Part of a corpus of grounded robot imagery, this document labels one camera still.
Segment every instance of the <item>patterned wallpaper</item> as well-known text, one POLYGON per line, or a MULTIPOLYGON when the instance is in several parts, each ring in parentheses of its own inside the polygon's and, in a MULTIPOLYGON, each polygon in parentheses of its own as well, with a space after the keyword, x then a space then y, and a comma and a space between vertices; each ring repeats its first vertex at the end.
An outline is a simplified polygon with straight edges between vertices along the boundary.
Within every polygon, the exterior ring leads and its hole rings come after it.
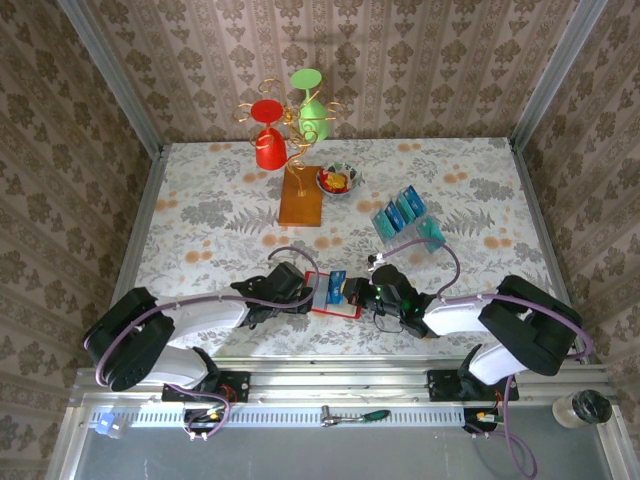
POLYGON ((170 143, 246 138, 235 106, 303 67, 348 108, 337 137, 510 136, 577 0, 88 3, 170 143))
POLYGON ((640 453, 640 2, 609 0, 525 159, 640 453))
POLYGON ((43 478, 149 159, 53 1, 0 1, 0 477, 43 478))

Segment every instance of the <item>snack bowl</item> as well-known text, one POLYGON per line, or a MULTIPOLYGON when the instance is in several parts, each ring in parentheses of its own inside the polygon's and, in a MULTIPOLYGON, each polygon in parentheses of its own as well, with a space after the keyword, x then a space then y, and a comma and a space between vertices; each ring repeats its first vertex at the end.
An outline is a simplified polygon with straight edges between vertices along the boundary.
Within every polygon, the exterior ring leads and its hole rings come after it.
POLYGON ((362 175, 345 162, 334 162, 321 167, 316 175, 316 183, 320 190, 334 198, 347 196, 362 182, 362 175))

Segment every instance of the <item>green cup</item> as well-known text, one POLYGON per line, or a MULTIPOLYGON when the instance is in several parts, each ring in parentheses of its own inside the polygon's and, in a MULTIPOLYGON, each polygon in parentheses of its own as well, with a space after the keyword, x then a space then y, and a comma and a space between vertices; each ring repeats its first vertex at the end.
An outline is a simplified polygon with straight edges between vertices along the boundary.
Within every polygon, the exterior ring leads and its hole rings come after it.
POLYGON ((329 136, 329 122, 327 109, 317 98, 311 98, 310 90, 320 85, 322 74, 313 68, 303 68, 291 75, 291 84, 294 88, 304 90, 306 97, 300 108, 300 132, 309 143, 319 142, 329 136))

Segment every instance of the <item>plastic bottle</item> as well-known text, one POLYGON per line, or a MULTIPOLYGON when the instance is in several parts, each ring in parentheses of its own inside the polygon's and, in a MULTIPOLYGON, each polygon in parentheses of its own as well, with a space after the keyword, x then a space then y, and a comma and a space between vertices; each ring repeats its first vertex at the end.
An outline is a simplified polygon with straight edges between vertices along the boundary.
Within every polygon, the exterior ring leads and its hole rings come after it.
POLYGON ((553 403, 553 416, 566 428, 605 423, 611 413, 611 402, 595 390, 575 392, 553 403))

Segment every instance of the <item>bowl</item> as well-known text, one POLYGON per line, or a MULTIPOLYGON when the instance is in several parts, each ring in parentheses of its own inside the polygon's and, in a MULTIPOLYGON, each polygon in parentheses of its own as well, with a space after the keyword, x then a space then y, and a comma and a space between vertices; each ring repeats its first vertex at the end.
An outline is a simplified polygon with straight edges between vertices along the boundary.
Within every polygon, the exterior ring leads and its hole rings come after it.
POLYGON ((356 188, 358 185, 360 185, 362 182, 363 182, 362 175, 358 173, 358 171, 355 168, 353 168, 350 164, 344 163, 344 162, 335 162, 325 167, 321 167, 320 170, 318 170, 318 174, 316 175, 316 183, 318 184, 318 187, 320 187, 320 190, 322 190, 326 195, 330 197, 336 197, 336 198, 344 197, 350 194, 353 191, 353 189, 356 188), (337 173, 339 175, 343 175, 344 177, 346 177, 347 179, 346 191, 337 193, 337 192, 331 192, 327 190, 322 185, 322 181, 321 181, 323 170, 331 173, 337 173))

